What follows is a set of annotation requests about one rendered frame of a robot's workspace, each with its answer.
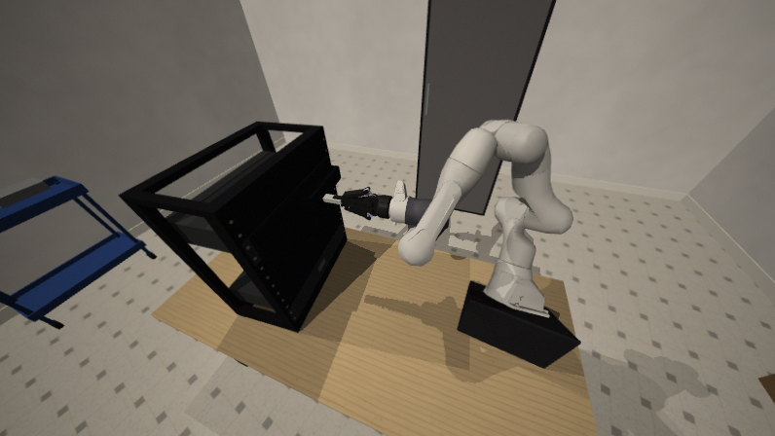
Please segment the black server rack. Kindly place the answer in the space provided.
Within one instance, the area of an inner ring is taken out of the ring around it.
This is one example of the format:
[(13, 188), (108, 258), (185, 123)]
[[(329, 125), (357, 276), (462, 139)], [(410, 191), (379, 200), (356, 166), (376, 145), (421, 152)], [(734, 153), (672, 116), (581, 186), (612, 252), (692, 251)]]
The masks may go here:
[[(269, 130), (303, 133), (276, 152)], [(153, 194), (254, 134), (263, 151), (192, 200)], [(347, 242), (340, 205), (322, 199), (340, 179), (323, 126), (255, 122), (120, 198), (236, 314), (298, 333)], [(187, 242), (231, 252), (243, 272), (228, 288)]]

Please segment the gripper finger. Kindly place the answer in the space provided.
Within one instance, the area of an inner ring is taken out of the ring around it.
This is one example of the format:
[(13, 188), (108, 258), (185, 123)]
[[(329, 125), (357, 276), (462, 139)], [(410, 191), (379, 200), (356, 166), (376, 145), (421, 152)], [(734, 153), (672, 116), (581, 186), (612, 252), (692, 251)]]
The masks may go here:
[[(366, 218), (367, 220), (371, 220), (373, 215), (370, 213), (373, 212), (372, 208), (363, 207), (364, 205), (356, 204), (356, 203), (346, 203), (346, 202), (335, 202), (335, 201), (329, 201), (324, 200), (324, 202), (330, 202), (330, 203), (337, 203), (344, 207), (346, 211), (352, 212), (354, 214), (357, 214), (359, 216), (362, 216)], [(370, 213), (368, 213), (370, 212)]]
[(373, 205), (372, 202), (365, 202), (365, 201), (363, 201), (366, 198), (366, 196), (369, 196), (369, 197), (370, 196), (375, 196), (370, 191), (370, 187), (366, 187), (365, 189), (360, 189), (360, 190), (346, 191), (346, 192), (343, 193), (342, 196), (326, 194), (323, 197), (323, 200), (329, 200), (329, 201), (335, 201), (335, 202), (356, 203), (356, 204), (360, 204), (360, 205), (365, 205), (365, 206), (371, 207)]

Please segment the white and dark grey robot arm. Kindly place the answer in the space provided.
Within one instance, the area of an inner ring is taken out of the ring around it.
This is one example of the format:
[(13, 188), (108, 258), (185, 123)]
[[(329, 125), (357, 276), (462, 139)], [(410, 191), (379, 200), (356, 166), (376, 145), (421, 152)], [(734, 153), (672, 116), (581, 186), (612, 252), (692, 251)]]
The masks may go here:
[(512, 188), (520, 198), (503, 197), (495, 205), (503, 242), (483, 292), (512, 309), (549, 317), (549, 310), (543, 310), (544, 296), (533, 282), (535, 245), (524, 230), (560, 235), (572, 226), (573, 216), (552, 192), (550, 147), (541, 127), (490, 120), (471, 129), (446, 161), (433, 200), (408, 197), (405, 183), (398, 180), (388, 216), (395, 226), (408, 225), (398, 244), (399, 255), (410, 266), (431, 261), (435, 241), (449, 227), (454, 209), (482, 178), (492, 155), (513, 162)]

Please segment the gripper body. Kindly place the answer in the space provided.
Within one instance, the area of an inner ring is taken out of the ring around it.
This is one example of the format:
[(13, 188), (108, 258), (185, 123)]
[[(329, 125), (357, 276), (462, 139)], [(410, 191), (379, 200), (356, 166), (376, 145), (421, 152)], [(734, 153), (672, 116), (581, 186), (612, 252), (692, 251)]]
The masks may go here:
[[(378, 216), (380, 218), (388, 219), (389, 204), (392, 199), (392, 196), (386, 196), (386, 195), (378, 196), (376, 194), (373, 194), (373, 195), (375, 196), (370, 196), (370, 197), (367, 196), (363, 200), (365, 202), (372, 202), (373, 205), (371, 207), (364, 205), (363, 207), (372, 208), (373, 212), (372, 213), (368, 212), (368, 213), (370, 213), (373, 216)], [(378, 206), (378, 215), (377, 215), (377, 206)]]

